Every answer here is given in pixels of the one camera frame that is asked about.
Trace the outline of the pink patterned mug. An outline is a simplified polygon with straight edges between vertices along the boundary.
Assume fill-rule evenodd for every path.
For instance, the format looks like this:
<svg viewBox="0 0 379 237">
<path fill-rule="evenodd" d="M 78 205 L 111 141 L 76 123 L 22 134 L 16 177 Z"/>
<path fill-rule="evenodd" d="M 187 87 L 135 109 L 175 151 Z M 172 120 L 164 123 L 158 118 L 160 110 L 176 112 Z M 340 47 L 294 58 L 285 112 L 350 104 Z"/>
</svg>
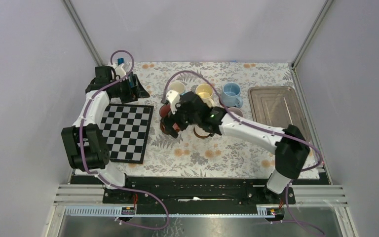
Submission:
<svg viewBox="0 0 379 237">
<path fill-rule="evenodd" d="M 164 104 L 159 109 L 159 115 L 161 118 L 164 118 L 164 117 L 168 116 L 168 113 L 170 111 L 171 111 L 170 104 Z M 176 132 L 180 131 L 179 127 L 176 124 L 173 125 L 173 128 L 175 129 Z"/>
</svg>

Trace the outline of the dark walnut coaster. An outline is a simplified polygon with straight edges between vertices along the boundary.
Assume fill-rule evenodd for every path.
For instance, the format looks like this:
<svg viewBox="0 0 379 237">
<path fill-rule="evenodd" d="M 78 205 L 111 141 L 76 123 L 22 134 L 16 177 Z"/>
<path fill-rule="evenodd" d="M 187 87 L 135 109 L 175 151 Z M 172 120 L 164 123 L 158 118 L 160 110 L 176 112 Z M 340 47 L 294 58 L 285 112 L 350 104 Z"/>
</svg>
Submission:
<svg viewBox="0 0 379 237">
<path fill-rule="evenodd" d="M 206 138 L 210 137 L 210 135 L 211 135 L 210 132 L 206 132 L 203 128 L 201 128 L 199 126 L 195 126 L 193 129 L 193 132 L 194 132 L 196 137 L 201 138 L 201 139 L 206 139 Z"/>
</svg>

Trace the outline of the light blue faceted mug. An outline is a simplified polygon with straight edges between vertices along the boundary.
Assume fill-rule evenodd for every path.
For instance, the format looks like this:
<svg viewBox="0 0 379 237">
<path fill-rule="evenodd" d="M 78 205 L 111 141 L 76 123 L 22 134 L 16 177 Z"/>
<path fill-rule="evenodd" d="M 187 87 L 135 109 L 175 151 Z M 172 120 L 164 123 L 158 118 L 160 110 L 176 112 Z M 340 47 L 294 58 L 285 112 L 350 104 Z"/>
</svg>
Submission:
<svg viewBox="0 0 379 237">
<path fill-rule="evenodd" d="M 171 82 L 168 86 L 167 91 L 170 91 L 170 90 L 173 90 L 179 93 L 180 95 L 183 95 L 186 93 L 186 85 L 180 81 L 174 81 L 174 82 Z"/>
</svg>

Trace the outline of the cream yellow mug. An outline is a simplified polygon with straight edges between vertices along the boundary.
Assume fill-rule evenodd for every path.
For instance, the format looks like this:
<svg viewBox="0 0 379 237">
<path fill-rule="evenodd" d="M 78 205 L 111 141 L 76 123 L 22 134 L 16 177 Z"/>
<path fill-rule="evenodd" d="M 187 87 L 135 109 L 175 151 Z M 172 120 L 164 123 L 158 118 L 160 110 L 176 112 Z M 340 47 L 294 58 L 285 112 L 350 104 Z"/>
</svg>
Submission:
<svg viewBox="0 0 379 237">
<path fill-rule="evenodd" d="M 207 83 L 203 83 L 197 86 L 195 93 L 206 103 L 209 107 L 214 107 L 215 101 L 213 99 L 214 91 L 212 86 Z"/>
</svg>

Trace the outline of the lilac mug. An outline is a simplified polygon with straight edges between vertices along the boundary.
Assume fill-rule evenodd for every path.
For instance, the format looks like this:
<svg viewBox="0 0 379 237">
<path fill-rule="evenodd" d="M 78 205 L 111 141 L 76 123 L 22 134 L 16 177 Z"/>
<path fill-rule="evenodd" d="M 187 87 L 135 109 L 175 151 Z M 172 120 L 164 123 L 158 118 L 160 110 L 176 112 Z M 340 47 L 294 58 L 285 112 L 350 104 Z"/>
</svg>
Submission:
<svg viewBox="0 0 379 237">
<path fill-rule="evenodd" d="M 243 117 L 243 112 L 237 107 L 229 107 L 228 110 L 239 117 Z"/>
</svg>

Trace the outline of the metal tray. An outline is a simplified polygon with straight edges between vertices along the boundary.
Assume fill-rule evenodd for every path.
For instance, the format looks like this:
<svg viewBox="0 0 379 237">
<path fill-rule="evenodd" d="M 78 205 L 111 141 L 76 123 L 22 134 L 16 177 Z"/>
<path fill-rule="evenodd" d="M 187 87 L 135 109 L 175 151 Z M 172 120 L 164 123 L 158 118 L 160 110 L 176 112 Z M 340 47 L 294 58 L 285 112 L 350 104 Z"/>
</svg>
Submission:
<svg viewBox="0 0 379 237">
<path fill-rule="evenodd" d="M 290 86 L 255 86 L 248 89 L 253 121 L 273 127 L 286 128 L 292 124 L 311 141 L 306 117 L 295 89 Z"/>
</svg>

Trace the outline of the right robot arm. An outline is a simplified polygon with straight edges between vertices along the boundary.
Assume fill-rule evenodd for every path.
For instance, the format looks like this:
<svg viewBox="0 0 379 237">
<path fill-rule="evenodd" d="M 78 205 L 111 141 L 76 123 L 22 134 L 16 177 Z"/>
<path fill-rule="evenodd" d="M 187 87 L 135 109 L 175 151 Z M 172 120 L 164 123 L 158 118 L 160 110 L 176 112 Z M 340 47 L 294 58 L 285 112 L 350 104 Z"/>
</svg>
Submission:
<svg viewBox="0 0 379 237">
<path fill-rule="evenodd" d="M 165 133 L 174 138 L 178 132 L 194 125 L 206 136 L 230 136 L 255 144 L 275 155 L 275 170 L 263 190 L 264 199 L 276 203 L 283 191 L 302 172 L 310 147 L 300 130 L 272 127 L 237 116 L 221 107 L 209 107 L 193 92 L 180 95 L 170 90 L 163 95 L 170 111 L 161 119 Z"/>
</svg>

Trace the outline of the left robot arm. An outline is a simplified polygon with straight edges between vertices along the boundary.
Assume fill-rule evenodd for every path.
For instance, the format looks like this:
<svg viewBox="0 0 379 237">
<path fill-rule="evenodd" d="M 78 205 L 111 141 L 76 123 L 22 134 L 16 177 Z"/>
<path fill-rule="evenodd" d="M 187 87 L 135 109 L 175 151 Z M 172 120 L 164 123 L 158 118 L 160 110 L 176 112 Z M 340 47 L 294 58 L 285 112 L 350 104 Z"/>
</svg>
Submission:
<svg viewBox="0 0 379 237">
<path fill-rule="evenodd" d="M 153 106 L 135 105 L 149 94 L 124 64 L 95 67 L 79 117 L 61 136 L 69 165 L 100 179 L 122 203 L 133 198 L 127 175 L 116 162 L 141 164 L 149 137 Z"/>
</svg>

